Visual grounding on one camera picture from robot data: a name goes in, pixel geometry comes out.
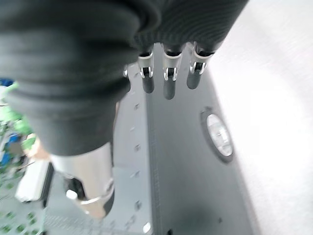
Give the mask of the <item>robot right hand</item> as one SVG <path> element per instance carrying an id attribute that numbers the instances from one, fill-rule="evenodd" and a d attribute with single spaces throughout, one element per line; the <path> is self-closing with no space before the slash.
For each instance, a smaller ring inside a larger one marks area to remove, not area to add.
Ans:
<path id="1" fill-rule="evenodd" d="M 105 217 L 114 201 L 115 105 L 130 90 L 124 68 L 154 43 L 169 54 L 188 42 L 211 55 L 245 0 L 3 0 L 0 74 L 17 88 L 9 106 L 24 115 L 71 199 Z"/>

